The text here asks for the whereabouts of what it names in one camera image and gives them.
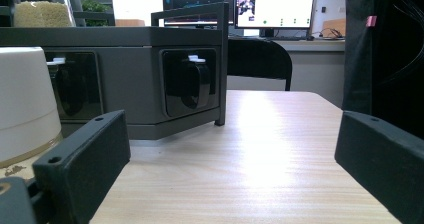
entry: wooden table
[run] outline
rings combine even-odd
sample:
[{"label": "wooden table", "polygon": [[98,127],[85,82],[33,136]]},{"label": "wooden table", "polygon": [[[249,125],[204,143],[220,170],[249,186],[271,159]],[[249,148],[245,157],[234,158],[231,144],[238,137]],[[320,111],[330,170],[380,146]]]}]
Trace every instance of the wooden table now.
[{"label": "wooden table", "polygon": [[313,93],[228,91],[224,126],[131,141],[91,223],[399,223],[335,162],[341,114]]}]

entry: black office chair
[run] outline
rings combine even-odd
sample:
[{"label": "black office chair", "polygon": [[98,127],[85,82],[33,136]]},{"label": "black office chair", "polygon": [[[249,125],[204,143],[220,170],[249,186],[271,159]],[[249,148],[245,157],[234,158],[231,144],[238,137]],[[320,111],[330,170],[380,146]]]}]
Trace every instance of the black office chair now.
[{"label": "black office chair", "polygon": [[281,79],[290,91],[292,60],[279,44],[261,39],[228,39],[229,76]]}]

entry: jar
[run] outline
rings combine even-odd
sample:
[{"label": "jar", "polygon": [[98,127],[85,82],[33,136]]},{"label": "jar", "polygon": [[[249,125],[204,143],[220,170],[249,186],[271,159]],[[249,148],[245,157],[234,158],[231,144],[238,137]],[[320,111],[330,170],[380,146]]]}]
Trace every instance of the jar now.
[{"label": "jar", "polygon": [[14,0],[14,27],[74,27],[69,0]]}]

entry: white cylinder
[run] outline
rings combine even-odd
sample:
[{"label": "white cylinder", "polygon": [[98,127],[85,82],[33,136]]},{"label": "white cylinder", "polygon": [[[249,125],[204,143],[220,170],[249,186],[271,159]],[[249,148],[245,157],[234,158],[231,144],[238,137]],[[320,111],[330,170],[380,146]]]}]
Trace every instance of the white cylinder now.
[{"label": "white cylinder", "polygon": [[60,131],[43,49],[0,48],[0,168],[46,150]]}]

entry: screw hole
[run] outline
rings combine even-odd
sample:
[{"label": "screw hole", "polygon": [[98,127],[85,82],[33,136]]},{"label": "screw hole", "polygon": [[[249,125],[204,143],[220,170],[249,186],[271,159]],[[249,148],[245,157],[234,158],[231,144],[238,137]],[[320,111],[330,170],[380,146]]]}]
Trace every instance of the screw hole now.
[{"label": "screw hole", "polygon": [[62,160],[62,158],[60,158],[60,157],[53,157],[53,158],[51,158],[49,160],[49,163],[50,164],[54,164],[54,163],[60,162],[60,160]]}]

